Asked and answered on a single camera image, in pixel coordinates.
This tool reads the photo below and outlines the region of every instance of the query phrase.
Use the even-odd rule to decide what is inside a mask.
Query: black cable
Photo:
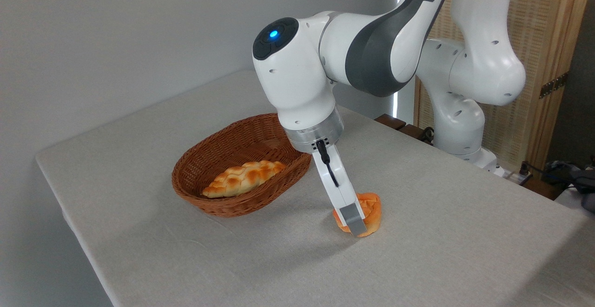
[[[589,189],[593,188],[593,186],[591,186],[591,185],[582,184],[580,182],[576,182],[576,181],[572,181],[572,180],[560,178],[559,176],[555,176],[555,175],[549,174],[548,172],[545,172],[545,171],[543,171],[541,169],[538,169],[538,168],[534,167],[533,165],[529,164],[527,161],[523,161],[522,164],[525,164],[528,167],[530,167],[531,169],[534,169],[535,171],[537,171],[537,172],[539,172],[539,173],[541,173],[543,175],[546,175],[546,176],[548,176],[548,177],[550,177],[552,179],[560,180],[560,181],[563,181],[563,182],[565,182],[567,184],[573,184],[573,185],[577,185],[577,186],[581,186],[581,187],[585,187],[585,188],[589,188]]]
[[[318,152],[320,153],[320,158],[323,160],[323,163],[327,166],[327,169],[329,170],[329,174],[331,175],[331,179],[333,180],[335,187],[338,187],[337,179],[334,176],[333,169],[331,169],[331,157],[329,156],[329,153],[327,152],[327,147],[324,145],[324,141],[323,140],[317,141],[316,148],[318,149]]]

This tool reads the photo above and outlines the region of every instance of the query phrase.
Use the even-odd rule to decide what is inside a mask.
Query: brown wicker basket
[[[202,195],[215,176],[247,161],[280,161],[287,167],[254,190],[210,199]],[[207,214],[241,216],[259,210],[295,184],[310,167],[311,155],[295,150],[277,114],[261,114],[240,120],[207,137],[178,160],[172,185],[182,199]]]

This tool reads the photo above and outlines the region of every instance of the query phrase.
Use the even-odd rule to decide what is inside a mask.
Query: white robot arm
[[[294,148],[314,156],[325,190],[353,235],[365,233],[365,216],[334,145],[344,129],[334,83],[379,97],[398,91],[416,72],[442,2],[401,0],[379,16],[286,17],[267,25],[254,41],[253,63],[266,96]]]
[[[427,40],[417,75],[434,110],[434,146],[500,176],[482,148],[484,114],[476,101],[504,106],[521,93],[525,69],[506,29],[509,0],[452,0],[450,14],[465,42]]]

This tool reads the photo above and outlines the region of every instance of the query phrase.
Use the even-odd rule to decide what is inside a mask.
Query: bread loaf
[[[366,237],[371,233],[374,233],[380,228],[380,219],[382,218],[382,206],[380,204],[380,197],[376,193],[363,193],[357,194],[357,199],[359,200],[359,205],[362,206],[362,211],[366,218],[364,219],[364,224],[368,231],[359,235],[358,237]],[[333,216],[337,222],[337,225],[341,230],[345,233],[351,233],[349,227],[346,225],[341,224],[340,218],[338,218],[338,214],[336,210],[333,210]]]
[[[280,161],[249,161],[241,167],[230,167],[215,177],[202,194],[209,198],[232,197],[251,191],[281,172],[285,164]]]

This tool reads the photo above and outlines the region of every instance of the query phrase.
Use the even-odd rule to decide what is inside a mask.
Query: table
[[[185,150],[268,112],[242,71],[36,156],[115,306],[595,305],[595,220],[346,108],[342,160],[383,203],[370,237],[336,227],[314,164],[238,218],[174,193]]]

